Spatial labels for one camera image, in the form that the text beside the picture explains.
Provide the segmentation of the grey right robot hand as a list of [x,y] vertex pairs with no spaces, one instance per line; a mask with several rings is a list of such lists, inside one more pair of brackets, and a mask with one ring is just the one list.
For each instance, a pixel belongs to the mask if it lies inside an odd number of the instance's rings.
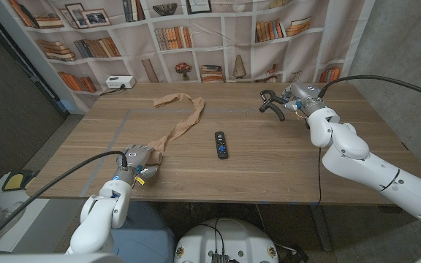
[[320,90],[306,83],[292,83],[284,89],[281,97],[287,100],[284,107],[288,110],[300,110],[306,117],[309,117],[317,110],[326,107],[322,99],[318,98]]

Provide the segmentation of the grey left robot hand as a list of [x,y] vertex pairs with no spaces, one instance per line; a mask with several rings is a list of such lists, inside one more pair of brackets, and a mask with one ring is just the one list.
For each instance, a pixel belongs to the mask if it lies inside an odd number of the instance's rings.
[[136,177],[141,179],[152,178],[159,170],[158,166],[146,164],[154,148],[144,145],[129,145],[124,154],[127,160],[127,168],[122,167],[122,158],[117,158],[118,169],[113,175],[113,180],[122,180],[133,184]]

